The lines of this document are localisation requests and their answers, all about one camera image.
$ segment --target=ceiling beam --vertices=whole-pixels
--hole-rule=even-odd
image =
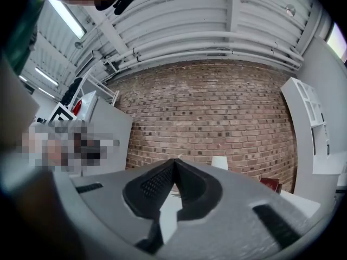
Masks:
[[[240,17],[240,0],[227,0],[227,32],[236,32]]]
[[[100,30],[106,36],[108,41],[114,46],[118,54],[121,55],[129,51],[129,48],[118,34],[115,27],[110,23],[102,11],[98,11],[95,6],[84,6],[84,8],[94,20],[96,25],[99,25]]]
[[[311,40],[317,31],[320,19],[322,17],[322,13],[322,5],[318,2],[318,0],[313,0],[309,20],[307,21],[305,30],[303,31],[303,34],[301,35],[298,44],[295,47],[295,49],[301,55],[305,52],[305,50],[311,43]]]

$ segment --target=person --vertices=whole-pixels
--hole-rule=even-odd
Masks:
[[[1,45],[4,56],[16,75],[20,75],[36,42],[36,23],[45,0],[17,0],[18,10],[8,15]],[[95,5],[99,10],[110,7],[116,0],[60,0],[67,4]]]

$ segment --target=white shelf unit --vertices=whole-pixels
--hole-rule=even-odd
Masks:
[[[321,204],[322,217],[333,209],[337,180],[346,153],[330,153],[329,124],[314,88],[290,78],[281,90],[291,112],[298,148],[294,194]]]

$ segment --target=black headphones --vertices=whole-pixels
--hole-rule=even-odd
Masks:
[[[97,10],[103,11],[109,8],[115,2],[115,4],[113,5],[114,14],[121,15],[133,1],[134,0],[107,0],[98,2],[95,1],[95,7]]]

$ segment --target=black slot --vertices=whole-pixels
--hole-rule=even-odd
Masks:
[[[136,243],[136,247],[142,249],[149,254],[155,254],[161,246],[163,246],[163,236],[160,230],[159,222],[153,222],[149,235]]]
[[[269,205],[256,206],[253,211],[282,249],[300,238],[300,235]]]
[[[313,155],[316,155],[316,142],[314,140],[314,132],[312,128],[311,128],[311,132],[312,132],[312,139],[313,139]]]
[[[103,186],[100,183],[94,183],[94,184],[90,184],[86,186],[76,187],[76,191],[77,193],[86,193],[86,192],[94,191],[96,189],[100,189],[102,187]]]

